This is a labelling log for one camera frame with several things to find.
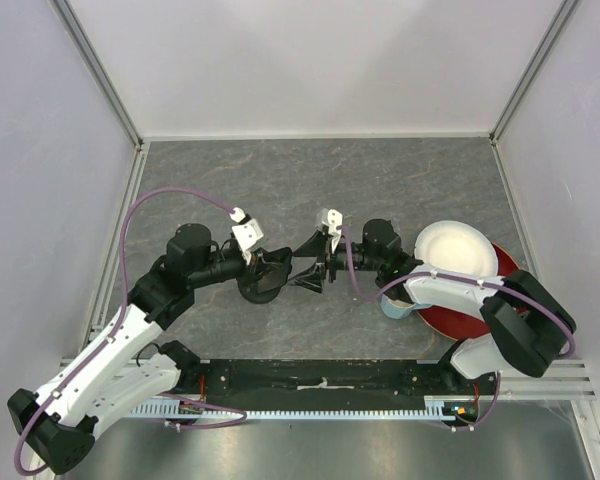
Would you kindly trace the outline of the black phone stand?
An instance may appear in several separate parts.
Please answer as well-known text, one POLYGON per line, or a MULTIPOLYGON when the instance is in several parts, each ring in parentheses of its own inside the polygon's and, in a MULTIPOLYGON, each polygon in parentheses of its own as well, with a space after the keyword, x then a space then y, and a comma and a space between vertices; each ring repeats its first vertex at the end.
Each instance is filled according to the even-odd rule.
POLYGON ((264 278, 255 288, 239 288, 240 295, 252 304, 267 304, 275 300, 280 294, 284 281, 264 278))

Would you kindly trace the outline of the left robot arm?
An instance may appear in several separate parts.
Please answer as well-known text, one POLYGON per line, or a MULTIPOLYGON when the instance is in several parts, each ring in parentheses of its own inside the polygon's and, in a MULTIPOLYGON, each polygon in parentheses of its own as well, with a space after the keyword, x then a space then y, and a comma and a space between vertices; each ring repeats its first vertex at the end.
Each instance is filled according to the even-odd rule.
POLYGON ((160 347, 135 371, 119 372, 194 305, 199 288, 234 280, 247 301, 274 300, 291 273, 292 250, 267 251, 257 245, 261 238, 255 220, 234 226, 224 244, 202 224, 179 227, 92 342, 36 390, 20 388, 10 396, 7 409, 19 435, 16 470, 23 476, 45 469, 67 473, 129 410, 171 389, 195 389, 198 358, 179 342, 160 347))

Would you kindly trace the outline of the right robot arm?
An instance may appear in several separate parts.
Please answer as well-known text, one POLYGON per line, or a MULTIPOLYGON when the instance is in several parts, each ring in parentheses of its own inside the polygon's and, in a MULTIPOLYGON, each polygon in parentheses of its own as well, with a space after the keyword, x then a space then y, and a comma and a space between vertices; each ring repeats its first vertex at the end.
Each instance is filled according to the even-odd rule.
POLYGON ((359 242, 340 222, 321 221, 294 254, 315 260, 292 280, 306 289, 322 292, 339 271, 353 284, 358 272, 373 272, 378 288, 373 298, 389 318, 438 307, 485 324, 486 333, 458 340, 438 368, 439 384, 449 393, 461 393, 479 376, 507 367, 540 378, 555 360, 575 352, 575 321, 530 272, 488 276, 434 266, 405 252, 388 220, 367 221, 359 242))

